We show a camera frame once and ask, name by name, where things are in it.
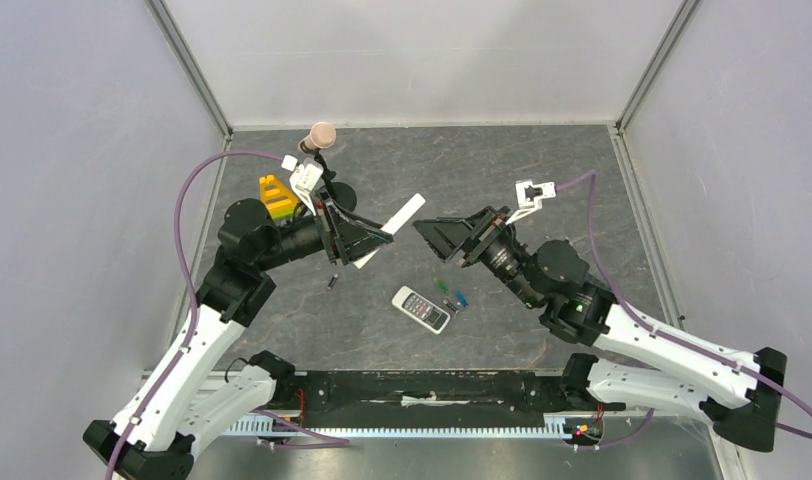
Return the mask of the long white remote control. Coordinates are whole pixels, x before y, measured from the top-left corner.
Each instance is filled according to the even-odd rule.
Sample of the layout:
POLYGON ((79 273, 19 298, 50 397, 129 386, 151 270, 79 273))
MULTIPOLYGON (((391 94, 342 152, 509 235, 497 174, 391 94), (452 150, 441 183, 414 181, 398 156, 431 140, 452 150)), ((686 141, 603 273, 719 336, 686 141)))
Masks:
MULTIPOLYGON (((394 235, 401 229, 425 204, 426 200, 420 193, 415 193, 382 227, 387 234, 394 235)), ((362 269, 379 251, 379 247, 356 260, 353 265, 362 269)))

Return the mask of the blue battery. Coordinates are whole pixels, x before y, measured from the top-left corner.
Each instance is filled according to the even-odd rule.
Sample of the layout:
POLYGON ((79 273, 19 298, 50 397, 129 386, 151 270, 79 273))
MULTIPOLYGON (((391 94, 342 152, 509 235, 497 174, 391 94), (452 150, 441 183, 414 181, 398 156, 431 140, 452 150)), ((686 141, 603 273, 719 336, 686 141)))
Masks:
POLYGON ((455 295, 455 297, 456 297, 456 299, 457 299, 457 302, 458 302, 458 303, 459 303, 459 304, 460 304, 460 305, 461 305, 463 308, 467 308, 467 307, 469 306, 469 304, 468 304, 468 302, 467 302, 467 300, 466 300, 466 298, 465 298, 464 294, 463 294, 461 291, 456 290, 456 291, 454 292, 454 295, 455 295))

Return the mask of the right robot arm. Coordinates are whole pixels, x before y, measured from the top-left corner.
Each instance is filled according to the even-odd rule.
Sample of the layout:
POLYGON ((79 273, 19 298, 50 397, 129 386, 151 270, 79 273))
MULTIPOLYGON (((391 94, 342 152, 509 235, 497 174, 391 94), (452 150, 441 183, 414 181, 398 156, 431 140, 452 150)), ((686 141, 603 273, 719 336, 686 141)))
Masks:
POLYGON ((584 408, 601 403, 638 403, 673 408, 710 424, 743 448, 773 450, 781 395, 769 381, 785 377, 785 354, 727 348, 623 305, 617 292, 589 272, 566 240, 546 240, 530 252, 506 222, 509 210, 486 207, 469 217, 416 220, 416 231, 443 262, 485 266, 555 337, 617 353, 650 366, 625 380, 611 364, 576 356, 559 382, 562 400, 584 408))

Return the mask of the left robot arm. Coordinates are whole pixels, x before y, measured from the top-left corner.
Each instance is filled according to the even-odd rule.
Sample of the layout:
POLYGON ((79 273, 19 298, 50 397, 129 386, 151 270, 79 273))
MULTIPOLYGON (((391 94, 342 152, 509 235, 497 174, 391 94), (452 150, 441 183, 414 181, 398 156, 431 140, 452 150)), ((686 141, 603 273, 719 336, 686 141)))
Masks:
POLYGON ((276 223, 264 203, 248 198, 226 211, 213 266, 159 365, 112 419, 94 420, 83 440, 107 465, 106 476, 184 479, 196 459, 239 419, 295 398, 295 368, 278 356, 254 355, 238 377, 207 398, 195 395, 228 348, 276 289, 269 270, 325 252, 333 263, 362 268, 424 205, 414 195, 386 223, 345 210, 324 190, 307 198, 312 215, 276 223))

